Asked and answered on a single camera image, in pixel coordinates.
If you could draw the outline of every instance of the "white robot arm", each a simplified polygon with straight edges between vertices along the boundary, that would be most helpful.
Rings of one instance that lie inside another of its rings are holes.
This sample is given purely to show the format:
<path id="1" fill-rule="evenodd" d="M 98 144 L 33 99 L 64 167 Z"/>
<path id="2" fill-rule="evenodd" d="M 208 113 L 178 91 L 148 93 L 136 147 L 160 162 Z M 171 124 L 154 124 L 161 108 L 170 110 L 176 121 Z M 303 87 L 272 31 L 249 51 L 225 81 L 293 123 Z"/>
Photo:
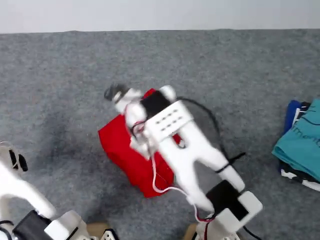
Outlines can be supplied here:
<path id="1" fill-rule="evenodd" d="M 99 240 L 89 236 L 87 225 L 75 212 L 69 211 L 57 219 L 54 206 L 30 183 L 22 180 L 26 161 L 11 147 L 0 144 L 0 240 Z M 34 208 L 17 225 L 10 220 L 8 201 L 21 198 Z M 113 240 L 106 232 L 102 239 Z"/>
<path id="2" fill-rule="evenodd" d="M 105 98 L 113 101 L 118 112 L 124 115 L 131 134 L 131 147 L 146 160 L 158 151 L 175 173 L 189 203 L 215 214 L 208 226 L 214 232 L 210 239 L 220 240 L 238 231 L 262 210 L 262 204 L 251 192 L 243 192 L 245 184 L 240 175 L 210 144 L 192 114 L 177 100 L 171 86 L 142 98 L 138 90 L 113 85 L 106 91 Z M 183 147 L 174 141 L 174 135 L 182 138 Z M 207 195 L 198 185 L 194 170 L 196 161 L 222 178 Z"/>

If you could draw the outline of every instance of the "wooden block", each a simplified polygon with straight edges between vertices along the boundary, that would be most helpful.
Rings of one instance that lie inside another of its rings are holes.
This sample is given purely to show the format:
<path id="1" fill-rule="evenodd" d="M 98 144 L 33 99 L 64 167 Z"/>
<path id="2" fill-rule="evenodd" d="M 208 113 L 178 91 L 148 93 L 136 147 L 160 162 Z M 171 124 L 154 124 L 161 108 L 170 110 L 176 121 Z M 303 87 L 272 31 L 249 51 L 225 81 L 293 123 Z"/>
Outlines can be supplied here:
<path id="1" fill-rule="evenodd" d="M 105 222 L 94 222 L 87 224 L 86 229 L 90 236 L 95 236 L 101 238 L 106 229 L 109 229 L 110 226 Z"/>
<path id="2" fill-rule="evenodd" d="M 183 240 L 192 240 L 196 232 L 197 223 L 191 224 L 185 232 Z"/>

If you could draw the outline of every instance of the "teal shirt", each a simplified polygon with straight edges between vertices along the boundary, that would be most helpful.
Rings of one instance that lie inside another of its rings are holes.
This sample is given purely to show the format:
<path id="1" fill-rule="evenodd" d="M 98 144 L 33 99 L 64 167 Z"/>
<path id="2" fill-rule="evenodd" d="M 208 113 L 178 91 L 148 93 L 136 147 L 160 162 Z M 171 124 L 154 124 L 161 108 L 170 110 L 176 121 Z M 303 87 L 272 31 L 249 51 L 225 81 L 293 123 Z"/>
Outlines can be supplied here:
<path id="1" fill-rule="evenodd" d="M 320 99 L 283 135 L 272 154 L 320 181 Z"/>

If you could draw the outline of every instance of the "red cloth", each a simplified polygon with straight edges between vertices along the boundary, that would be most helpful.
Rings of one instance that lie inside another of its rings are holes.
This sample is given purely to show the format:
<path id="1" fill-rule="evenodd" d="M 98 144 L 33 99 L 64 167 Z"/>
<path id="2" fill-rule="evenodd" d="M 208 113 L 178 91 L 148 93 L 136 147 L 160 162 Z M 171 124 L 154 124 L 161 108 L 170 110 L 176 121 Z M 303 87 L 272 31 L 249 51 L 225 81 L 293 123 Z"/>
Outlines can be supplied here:
<path id="1" fill-rule="evenodd" d="M 155 90 L 150 89 L 144 97 Z M 159 196 L 152 187 L 152 161 L 146 160 L 140 153 L 130 147 L 130 135 L 126 129 L 125 117 L 118 115 L 98 131 L 100 142 L 107 156 L 127 175 L 130 183 L 138 186 L 146 198 Z M 157 176 L 155 185 L 159 189 L 170 187 L 174 181 L 174 173 L 161 155 L 154 155 Z"/>

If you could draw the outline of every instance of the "carpet floor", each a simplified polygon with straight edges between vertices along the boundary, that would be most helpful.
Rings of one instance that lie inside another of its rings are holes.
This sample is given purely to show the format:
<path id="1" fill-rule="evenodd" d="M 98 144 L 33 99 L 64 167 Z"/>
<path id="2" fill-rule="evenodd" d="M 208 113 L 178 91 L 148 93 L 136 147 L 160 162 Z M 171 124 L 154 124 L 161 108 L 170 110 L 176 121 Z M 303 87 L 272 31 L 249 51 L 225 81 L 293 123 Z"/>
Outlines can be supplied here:
<path id="1" fill-rule="evenodd" d="M 104 153 L 117 113 L 111 83 L 172 85 L 216 114 L 246 187 L 263 203 L 247 226 L 263 240 L 318 240 L 320 193 L 280 176 L 271 150 L 292 99 L 320 96 L 320 30 L 63 32 L 0 35 L 0 139 L 25 155 L 24 178 L 63 214 L 107 221 L 121 240 L 178 240 L 193 208 L 177 192 L 146 199 Z M 215 143 L 206 114 L 187 104 Z M 208 190 L 219 178 L 196 166 Z M 32 208 L 10 204 L 17 222 Z"/>

